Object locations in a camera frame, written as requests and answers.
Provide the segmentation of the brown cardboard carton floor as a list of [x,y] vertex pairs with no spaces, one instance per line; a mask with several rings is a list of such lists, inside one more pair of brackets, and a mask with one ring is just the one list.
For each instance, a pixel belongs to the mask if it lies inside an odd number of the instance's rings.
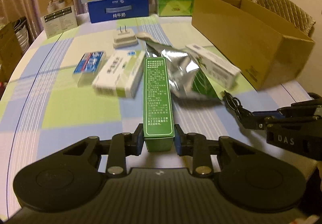
[[26,17],[7,22],[1,17],[1,82],[8,82],[22,56],[29,48]]

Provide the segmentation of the silver foil pouch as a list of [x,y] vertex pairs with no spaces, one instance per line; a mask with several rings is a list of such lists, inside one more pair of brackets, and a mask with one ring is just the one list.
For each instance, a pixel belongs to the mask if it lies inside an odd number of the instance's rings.
[[165,59],[171,93],[179,99],[218,101],[219,97],[198,62],[185,50],[146,40],[148,57]]

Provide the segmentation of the white beige product box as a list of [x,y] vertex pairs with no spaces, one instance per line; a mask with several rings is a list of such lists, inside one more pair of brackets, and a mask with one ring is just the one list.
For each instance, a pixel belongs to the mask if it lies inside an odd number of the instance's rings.
[[77,27],[73,0],[37,0],[47,38]]

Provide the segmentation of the white power adapter plug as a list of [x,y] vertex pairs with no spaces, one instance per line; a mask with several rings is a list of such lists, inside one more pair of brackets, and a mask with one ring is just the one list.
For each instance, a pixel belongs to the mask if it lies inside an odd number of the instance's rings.
[[113,32],[113,47],[115,49],[135,46],[138,44],[136,34],[133,32],[131,28],[127,28],[124,26],[123,28],[120,26],[119,29]]

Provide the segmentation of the blue clear plastic gum box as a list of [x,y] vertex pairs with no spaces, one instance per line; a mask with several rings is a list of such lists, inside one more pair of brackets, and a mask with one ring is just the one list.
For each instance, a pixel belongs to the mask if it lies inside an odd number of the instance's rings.
[[90,86],[104,66],[105,58],[105,51],[86,52],[72,74],[76,85],[78,87]]

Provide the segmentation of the white plastic spoon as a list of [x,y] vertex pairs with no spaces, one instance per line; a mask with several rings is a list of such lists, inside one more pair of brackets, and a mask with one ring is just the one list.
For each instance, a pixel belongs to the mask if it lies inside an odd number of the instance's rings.
[[154,38],[151,34],[147,32],[138,32],[135,34],[138,39],[145,40],[145,41],[154,41]]

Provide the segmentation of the checkered tablecloth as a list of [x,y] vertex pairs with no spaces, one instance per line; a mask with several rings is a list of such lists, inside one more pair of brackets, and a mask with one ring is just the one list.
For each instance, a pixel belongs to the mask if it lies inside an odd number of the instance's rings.
[[[121,132],[133,132],[142,123],[142,84],[135,98],[98,95],[92,86],[78,86],[74,69],[86,52],[112,54],[112,35],[120,26],[135,33],[150,33],[162,44],[181,49],[197,44],[223,57],[192,25],[191,18],[125,19],[90,23],[88,14],[77,17],[79,26],[47,39],[42,32],[13,72],[1,99],[1,219],[19,209],[12,190],[20,169],[88,136],[110,139]],[[231,93],[250,111],[276,110],[309,99],[297,81],[257,92],[240,76]],[[175,123],[185,132],[197,132],[208,139],[231,136],[297,167],[310,178],[317,163],[266,143],[263,131],[240,128],[233,113],[220,103],[174,100]],[[170,152],[127,158],[128,167],[190,167],[190,157]]]

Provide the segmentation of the white box with green plant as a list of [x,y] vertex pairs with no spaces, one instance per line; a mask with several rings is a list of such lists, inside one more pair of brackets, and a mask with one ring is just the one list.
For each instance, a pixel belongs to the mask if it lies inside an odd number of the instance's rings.
[[228,60],[197,44],[186,45],[188,52],[196,59],[204,73],[225,89],[232,89],[241,70]]

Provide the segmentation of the quilted brown chair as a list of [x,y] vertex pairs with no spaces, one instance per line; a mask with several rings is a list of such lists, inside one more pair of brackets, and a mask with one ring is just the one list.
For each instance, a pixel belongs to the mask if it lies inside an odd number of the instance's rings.
[[286,19],[311,37],[316,21],[294,2],[290,0],[256,0],[256,3]]

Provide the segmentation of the white medicine box green stripe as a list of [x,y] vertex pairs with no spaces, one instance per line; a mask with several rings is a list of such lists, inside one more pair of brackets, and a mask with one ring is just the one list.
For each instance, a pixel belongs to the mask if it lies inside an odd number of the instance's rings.
[[92,82],[99,94],[134,98],[143,74],[146,53],[116,50]]

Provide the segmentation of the dark blue milk carton box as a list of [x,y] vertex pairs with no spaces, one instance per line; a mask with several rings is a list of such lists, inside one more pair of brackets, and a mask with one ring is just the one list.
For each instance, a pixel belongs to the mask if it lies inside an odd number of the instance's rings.
[[91,23],[146,17],[149,0],[102,0],[87,3]]

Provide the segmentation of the brown cardboard box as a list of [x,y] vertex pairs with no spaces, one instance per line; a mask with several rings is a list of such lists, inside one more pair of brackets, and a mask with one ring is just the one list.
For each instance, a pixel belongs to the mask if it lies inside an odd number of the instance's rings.
[[194,0],[192,25],[256,89],[297,78],[315,42],[250,0]]

